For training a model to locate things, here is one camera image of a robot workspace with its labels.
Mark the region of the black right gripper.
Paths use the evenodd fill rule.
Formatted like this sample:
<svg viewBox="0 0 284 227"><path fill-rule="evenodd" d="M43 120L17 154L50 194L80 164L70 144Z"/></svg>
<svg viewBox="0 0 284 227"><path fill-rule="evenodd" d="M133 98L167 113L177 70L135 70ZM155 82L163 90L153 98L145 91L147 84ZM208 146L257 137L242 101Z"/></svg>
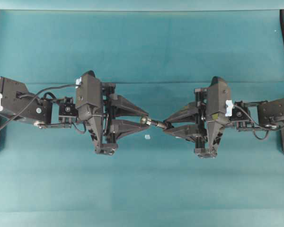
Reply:
<svg viewBox="0 0 284 227"><path fill-rule="evenodd" d="M180 137L190 142L195 142L194 153L199 158L216 158L217 152L214 148L206 148L205 143L208 142L207 131L205 129L205 110L207 88L196 88L195 102L190 102L182 109L169 116L164 122L180 123L194 122L196 124L187 124L179 127L165 129L163 132Z"/></svg>

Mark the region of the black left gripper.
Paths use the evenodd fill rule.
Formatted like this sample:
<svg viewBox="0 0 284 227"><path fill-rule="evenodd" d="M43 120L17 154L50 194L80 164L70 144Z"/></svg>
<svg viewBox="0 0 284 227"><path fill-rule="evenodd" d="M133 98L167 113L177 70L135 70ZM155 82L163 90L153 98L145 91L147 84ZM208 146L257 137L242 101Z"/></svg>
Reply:
<svg viewBox="0 0 284 227"><path fill-rule="evenodd" d="M106 143L103 143L101 153L113 155L118 145L116 139L129 134L140 132L149 128L147 124L136 123L128 120L117 120L116 116L148 116L149 114L139 108L121 95L115 94L114 83L102 83L105 107L105 127L103 136Z"/></svg>

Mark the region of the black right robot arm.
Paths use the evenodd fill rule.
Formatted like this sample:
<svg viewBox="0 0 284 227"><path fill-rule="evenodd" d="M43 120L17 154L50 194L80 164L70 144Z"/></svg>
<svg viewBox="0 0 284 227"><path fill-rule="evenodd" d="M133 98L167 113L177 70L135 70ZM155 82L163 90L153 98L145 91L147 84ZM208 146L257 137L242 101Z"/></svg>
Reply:
<svg viewBox="0 0 284 227"><path fill-rule="evenodd" d="M217 156L226 128L284 133L284 98L234 103L229 95L228 88L196 89L194 102L164 120L164 132L195 143L194 153L199 158Z"/></svg>

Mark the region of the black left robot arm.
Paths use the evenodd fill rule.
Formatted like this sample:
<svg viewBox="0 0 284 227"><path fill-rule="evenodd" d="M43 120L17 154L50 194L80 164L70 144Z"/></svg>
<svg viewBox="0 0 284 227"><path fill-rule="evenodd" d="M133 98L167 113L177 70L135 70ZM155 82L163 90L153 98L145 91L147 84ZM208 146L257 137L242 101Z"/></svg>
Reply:
<svg viewBox="0 0 284 227"><path fill-rule="evenodd" d="M76 83L75 97L57 98L45 88L30 93L24 83L0 77L0 117L40 129L71 128L83 125L89 132L97 154L113 155L117 140L148 129L148 125L124 120L124 116L144 117L148 113L115 93L114 83L101 82L93 71L83 74Z"/></svg>

